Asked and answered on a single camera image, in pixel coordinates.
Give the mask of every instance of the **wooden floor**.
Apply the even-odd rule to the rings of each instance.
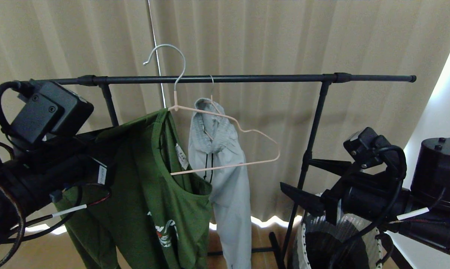
[[[269,247],[268,234],[274,232],[279,242],[283,241],[286,228],[272,225],[260,228],[253,225],[252,247]],[[8,252],[11,245],[0,246],[0,259]],[[209,251],[220,251],[220,239],[215,231],[210,231]],[[127,262],[119,255],[119,264],[123,269],[129,269]],[[223,256],[208,257],[210,269],[226,269]],[[13,258],[2,267],[3,269],[83,269],[85,268],[80,256],[68,237],[67,233],[61,235],[46,235],[36,240],[24,242]],[[252,268],[276,269],[277,265],[273,252],[253,253]],[[398,269],[396,264],[389,260],[384,269]]]

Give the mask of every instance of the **light under curtain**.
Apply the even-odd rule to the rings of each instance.
[[[450,1],[0,1],[0,83],[80,75],[158,75],[142,62],[157,44],[187,58],[185,75],[417,75],[415,83],[348,82],[330,87],[314,157],[348,160],[342,142],[371,126],[404,147],[450,51]],[[178,53],[159,51],[162,75],[178,75]],[[165,87],[167,105],[172,89]],[[99,88],[68,87],[92,102],[82,131],[111,126]],[[211,84],[179,84],[182,105],[208,97]],[[215,84],[214,100],[246,128],[281,144],[281,158],[250,166],[252,215],[286,220],[291,202],[279,182],[296,185],[318,99],[318,83]],[[111,85],[119,123],[162,107],[160,85]],[[11,120],[22,107],[4,97]],[[187,143],[191,113],[174,114]],[[4,137],[0,132],[0,141]],[[275,148],[240,136],[248,161]],[[305,187],[321,192],[337,178],[311,168]]]

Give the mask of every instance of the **white wall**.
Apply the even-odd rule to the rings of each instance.
[[[404,149],[408,163],[404,187],[411,186],[421,141],[431,137],[450,137],[450,54],[425,111]],[[391,236],[398,249],[415,268],[450,269],[450,256],[402,235]]]

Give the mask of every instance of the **hanger bar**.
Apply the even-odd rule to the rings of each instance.
[[[161,77],[96,77],[84,75],[78,78],[59,78],[54,81],[62,85],[98,86],[101,84],[152,84],[174,83],[177,76]],[[415,82],[415,75],[351,75],[334,73],[322,75],[213,75],[217,83],[239,82],[331,82],[344,83],[348,81],[403,81]],[[178,83],[210,83],[210,75],[185,75]]]

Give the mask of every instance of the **white cable sleeve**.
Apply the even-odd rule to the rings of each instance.
[[[71,207],[71,208],[69,208],[69,209],[66,209],[66,210],[63,210],[63,211],[59,211],[59,212],[57,212],[57,213],[53,213],[53,214],[52,214],[52,217],[55,218],[55,217],[57,217],[57,216],[61,216],[61,215],[67,214],[67,213],[71,213],[71,212],[74,212],[74,211],[78,211],[78,210],[81,210],[81,209],[84,209],[84,208],[87,208],[87,204],[83,204],[83,205],[80,205],[80,206]]]
[[[402,221],[402,220],[404,220],[404,219],[412,218],[412,217],[415,217],[415,216],[418,216],[418,215],[421,215],[421,214],[424,214],[424,213],[427,213],[427,212],[429,212],[429,208],[423,207],[423,208],[421,208],[421,209],[416,209],[416,210],[414,210],[414,211],[411,211],[411,212],[408,212],[408,213],[405,213],[405,214],[401,214],[401,215],[399,215],[399,216],[396,216],[396,218],[397,218],[398,220]]]

